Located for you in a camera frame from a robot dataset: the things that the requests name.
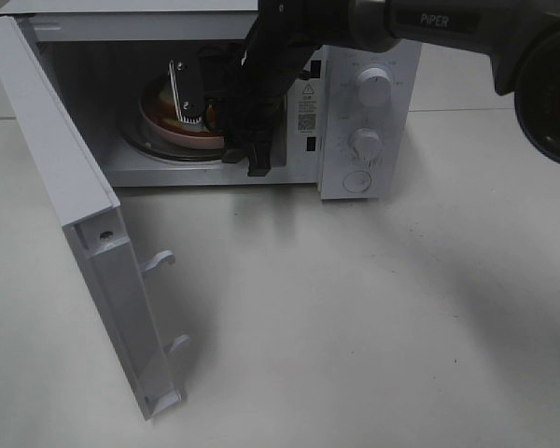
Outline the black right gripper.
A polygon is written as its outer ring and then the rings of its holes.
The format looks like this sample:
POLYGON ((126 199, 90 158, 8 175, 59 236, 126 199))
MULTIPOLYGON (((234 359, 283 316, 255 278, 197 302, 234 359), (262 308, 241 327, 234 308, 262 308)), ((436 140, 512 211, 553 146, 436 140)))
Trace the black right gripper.
POLYGON ((247 159, 248 176, 270 172, 280 109, 318 48, 306 24, 305 8, 261 8, 244 40, 169 62, 178 120, 224 136, 221 160, 247 159))

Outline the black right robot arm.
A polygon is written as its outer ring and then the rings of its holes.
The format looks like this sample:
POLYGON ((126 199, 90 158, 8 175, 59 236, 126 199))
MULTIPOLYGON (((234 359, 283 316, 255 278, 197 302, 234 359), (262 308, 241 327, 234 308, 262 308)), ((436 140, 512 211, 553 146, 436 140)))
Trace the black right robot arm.
POLYGON ((270 171, 280 103, 317 49, 381 53, 401 40, 486 55, 527 140, 560 164, 560 1, 261 1, 219 102, 249 174, 270 171))

